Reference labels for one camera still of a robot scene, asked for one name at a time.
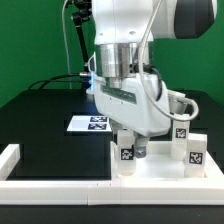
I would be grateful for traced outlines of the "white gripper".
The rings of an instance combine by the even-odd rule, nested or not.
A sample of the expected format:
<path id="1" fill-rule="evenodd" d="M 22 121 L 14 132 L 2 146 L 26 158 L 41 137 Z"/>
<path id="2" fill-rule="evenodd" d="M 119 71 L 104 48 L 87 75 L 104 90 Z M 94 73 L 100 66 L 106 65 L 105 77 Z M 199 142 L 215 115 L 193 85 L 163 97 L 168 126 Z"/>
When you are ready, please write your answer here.
<path id="1" fill-rule="evenodd" d="M 121 89 L 112 89 L 106 85 L 103 77 L 97 75 L 95 55 L 90 57 L 88 68 L 94 76 L 96 108 L 100 114 L 114 120 L 111 122 L 113 141 L 117 142 L 118 131 L 123 126 L 132 129 L 139 133 L 135 135 L 134 154 L 137 158 L 144 158 L 149 141 L 147 137 L 167 134 L 171 126 L 170 119 L 151 103 L 139 75 L 124 79 Z"/>

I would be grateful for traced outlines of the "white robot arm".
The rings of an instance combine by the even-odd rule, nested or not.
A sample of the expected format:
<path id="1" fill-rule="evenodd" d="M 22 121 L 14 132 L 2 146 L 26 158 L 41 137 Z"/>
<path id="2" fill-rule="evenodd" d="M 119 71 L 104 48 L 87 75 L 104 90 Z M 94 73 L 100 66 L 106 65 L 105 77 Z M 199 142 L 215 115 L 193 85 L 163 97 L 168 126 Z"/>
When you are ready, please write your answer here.
<path id="1" fill-rule="evenodd" d="M 76 26 L 93 20 L 95 52 L 85 62 L 94 73 L 94 99 L 99 113 L 134 132 L 134 142 L 120 145 L 146 155 L 149 139 L 167 134 L 173 120 L 191 121 L 195 101 L 179 96 L 193 114 L 184 117 L 172 105 L 169 90 L 152 64 L 155 39 L 196 39 L 214 23 L 217 0 L 74 0 Z"/>

